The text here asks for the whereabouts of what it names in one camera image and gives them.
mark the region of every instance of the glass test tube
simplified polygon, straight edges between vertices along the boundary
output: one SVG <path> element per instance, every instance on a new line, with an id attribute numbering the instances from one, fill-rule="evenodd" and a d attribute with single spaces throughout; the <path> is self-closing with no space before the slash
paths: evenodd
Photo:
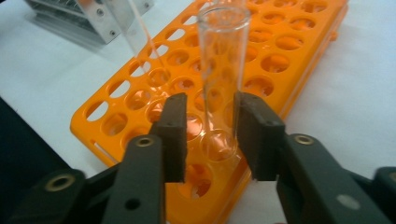
<path id="1" fill-rule="evenodd" d="M 244 6 L 246 4 L 246 0 L 213 0 L 214 4 L 237 4 L 240 6 Z"/>
<path id="2" fill-rule="evenodd" d="M 205 99 L 203 150 L 212 161 L 237 149 L 237 107 L 248 41 L 249 11 L 239 4 L 215 4 L 198 14 Z"/>
<path id="3" fill-rule="evenodd" d="M 128 7 L 118 7 L 118 5 L 112 1 L 105 1 L 107 8 L 110 9 L 125 39 L 134 52 L 136 59 L 141 50 L 149 45 L 151 48 L 150 58 L 157 60 L 159 65 L 164 68 L 158 50 L 152 41 L 148 28 L 143 22 L 136 4 L 133 0 L 125 0 L 125 2 L 128 3 Z M 143 73 L 147 73 L 151 67 L 149 63 L 140 61 L 139 65 Z"/>

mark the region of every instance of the clamp screw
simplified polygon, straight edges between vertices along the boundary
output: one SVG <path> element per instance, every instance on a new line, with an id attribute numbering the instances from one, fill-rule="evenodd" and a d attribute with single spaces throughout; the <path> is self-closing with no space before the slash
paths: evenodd
<path id="1" fill-rule="evenodd" d="M 46 191 L 55 192 L 63 189 L 69 188 L 76 179 L 73 175 L 70 174 L 62 174 L 53 177 L 45 187 Z"/>
<path id="2" fill-rule="evenodd" d="M 306 145 L 306 146 L 310 146 L 315 142 L 314 139 L 312 139 L 310 136 L 302 135 L 302 134 L 294 136 L 294 141 L 300 143 L 301 145 Z"/>
<path id="3" fill-rule="evenodd" d="M 105 12 L 101 8 L 98 8 L 96 10 L 96 14 L 98 14 L 98 16 L 100 17 L 103 17 L 105 15 Z"/>
<path id="4" fill-rule="evenodd" d="M 148 137 L 144 137 L 139 139 L 136 142 L 136 145 L 139 147 L 148 147 L 151 146 L 154 143 L 154 140 L 152 140 L 152 138 L 148 138 Z"/>

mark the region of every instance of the white surface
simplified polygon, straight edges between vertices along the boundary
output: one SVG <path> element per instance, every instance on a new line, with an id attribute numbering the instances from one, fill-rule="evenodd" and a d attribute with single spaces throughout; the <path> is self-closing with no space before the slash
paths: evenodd
<path id="1" fill-rule="evenodd" d="M 156 4 L 150 13 L 169 20 L 146 21 L 153 35 L 177 14 L 166 1 Z M 348 4 L 339 38 L 306 83 L 287 131 L 313 135 L 342 166 L 372 177 L 376 168 L 396 165 L 396 2 Z M 0 4 L 0 15 L 0 96 L 73 168 L 87 176 L 104 170 L 69 124 L 77 108 L 131 58 L 125 40 L 102 46 L 56 35 L 38 26 L 22 1 Z M 255 182 L 229 221 L 275 222 L 285 222 L 275 184 Z"/>

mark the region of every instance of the metal rack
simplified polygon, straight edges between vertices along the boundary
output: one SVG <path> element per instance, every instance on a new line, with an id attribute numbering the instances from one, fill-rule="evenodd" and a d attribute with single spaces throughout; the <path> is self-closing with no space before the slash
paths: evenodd
<path id="1" fill-rule="evenodd" d="M 44 15 L 50 20 L 65 21 L 89 33 L 100 36 L 107 44 L 113 40 L 120 29 L 127 26 L 133 19 L 134 13 L 128 5 L 128 0 L 110 0 L 107 4 L 102 0 L 25 0 L 28 5 L 39 15 Z M 153 0 L 136 0 L 139 13 L 144 14 L 153 6 Z M 124 8 L 119 24 L 112 17 L 120 13 L 119 8 Z"/>

